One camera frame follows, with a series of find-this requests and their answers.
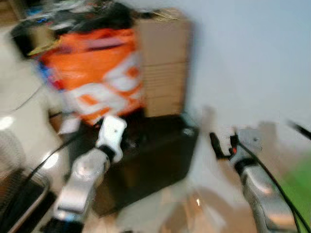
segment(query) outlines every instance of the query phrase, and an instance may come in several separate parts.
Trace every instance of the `plastic bag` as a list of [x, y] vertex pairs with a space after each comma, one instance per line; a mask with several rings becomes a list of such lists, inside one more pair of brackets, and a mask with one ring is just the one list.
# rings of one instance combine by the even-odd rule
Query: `plastic bag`
[[70, 33], [43, 60], [62, 81], [75, 112], [93, 125], [105, 114], [142, 106], [142, 82], [132, 29]]

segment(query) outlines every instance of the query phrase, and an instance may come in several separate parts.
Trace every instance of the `wire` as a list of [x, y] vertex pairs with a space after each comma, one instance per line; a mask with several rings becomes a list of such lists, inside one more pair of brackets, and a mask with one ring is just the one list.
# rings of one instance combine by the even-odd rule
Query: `wire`
[[292, 127], [294, 130], [296, 130], [297, 132], [301, 133], [302, 135], [304, 135], [307, 139], [311, 140], [311, 132], [306, 130], [305, 128], [303, 128], [302, 126], [296, 124], [293, 121], [288, 121], [288, 125], [290, 127]]
[[38, 87], [38, 89], [35, 91], [35, 92], [33, 92], [31, 95], [30, 95], [30, 97], [28, 98], [28, 99], [26, 99], [20, 106], [18, 106], [17, 108], [15, 108], [15, 109], [12, 109], [12, 110], [9, 110], [9, 111], [1, 111], [0, 113], [2, 113], [2, 114], [10, 114], [10, 113], [13, 113], [13, 112], [15, 112], [15, 111], [17, 111], [18, 109], [20, 109], [20, 108], [22, 108], [25, 104], [27, 104], [40, 90], [41, 90], [41, 88], [42, 87], [44, 87], [44, 85], [45, 85], [45, 83], [43, 83], [40, 87]]
[[300, 212], [297, 210], [297, 208], [294, 206], [294, 204], [292, 203], [292, 201], [289, 199], [289, 197], [285, 194], [284, 190], [281, 188], [281, 185], [277, 182], [277, 180], [275, 179], [275, 177], [271, 174], [271, 172], [268, 170], [268, 168], [260, 161], [260, 159], [253, 153], [251, 152], [246, 146], [244, 146], [241, 142], [238, 142], [238, 145], [240, 145], [247, 153], [249, 153], [255, 160], [257, 163], [260, 164], [260, 166], [265, 170], [265, 172], [268, 174], [268, 176], [270, 177], [270, 179], [275, 183], [275, 185], [277, 186], [277, 188], [279, 189], [280, 193], [282, 194], [283, 198], [285, 199], [286, 203], [288, 204], [289, 208], [291, 209], [293, 216], [294, 216], [294, 220], [295, 220], [295, 224], [297, 226], [298, 232], [300, 231], [300, 227], [299, 224], [295, 218], [295, 214], [298, 216], [299, 220], [302, 222], [302, 224], [304, 225], [305, 229], [307, 230], [308, 233], [311, 233], [311, 229], [310, 226], [306, 223], [305, 219], [302, 217], [302, 215], [300, 214]]
[[49, 119], [57, 117], [57, 116], [59, 116], [61, 114], [63, 114], [63, 112], [58, 112], [58, 113], [52, 114], [52, 115], [49, 116]]

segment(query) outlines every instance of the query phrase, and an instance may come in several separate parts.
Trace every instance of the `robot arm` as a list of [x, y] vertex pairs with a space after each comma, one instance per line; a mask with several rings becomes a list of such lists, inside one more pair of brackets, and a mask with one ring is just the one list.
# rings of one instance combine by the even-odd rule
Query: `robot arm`
[[104, 118], [96, 147], [75, 160], [69, 181], [55, 202], [53, 219], [47, 225], [46, 233], [82, 231], [96, 187], [103, 181], [110, 163], [123, 157], [120, 143], [126, 126], [118, 117]]
[[293, 213], [265, 170], [238, 143], [252, 153], [261, 151], [257, 130], [244, 129], [230, 138], [232, 153], [225, 156], [217, 136], [210, 134], [212, 147], [218, 159], [228, 159], [240, 176], [243, 195], [248, 201], [259, 233], [297, 233]]

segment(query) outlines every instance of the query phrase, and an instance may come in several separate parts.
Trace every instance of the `floor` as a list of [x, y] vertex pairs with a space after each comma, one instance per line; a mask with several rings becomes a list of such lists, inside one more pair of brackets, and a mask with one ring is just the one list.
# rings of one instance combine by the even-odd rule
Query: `floor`
[[[8, 37], [10, 29], [4, 28], [0, 33], [1, 108], [8, 111], [41, 85], [40, 79], [32, 71], [33, 65], [18, 59]], [[36, 107], [30, 105], [27, 108], [26, 112], [22, 110], [13, 115], [22, 119], [17, 120], [18, 129], [15, 130], [21, 140], [27, 141], [22, 144], [27, 147], [26, 154], [32, 155], [30, 160], [33, 160], [33, 156], [36, 156], [33, 153], [39, 153], [40, 156], [46, 154], [57, 146], [59, 139], [50, 131], [44, 133], [44, 137], [48, 138], [40, 138], [42, 132], [37, 132], [38, 135], [33, 133], [29, 125], [34, 121], [32, 117]], [[28, 146], [29, 135], [32, 136], [32, 147]], [[34, 233], [39, 232], [40, 226], [50, 216], [51, 212], [48, 212]], [[200, 136], [191, 171], [185, 180], [137, 201], [114, 215], [98, 218], [91, 213], [84, 232], [120, 233], [126, 230], [141, 233], [256, 232], [251, 211], [242, 197], [238, 176], [228, 165], [216, 162], [204, 135]]]

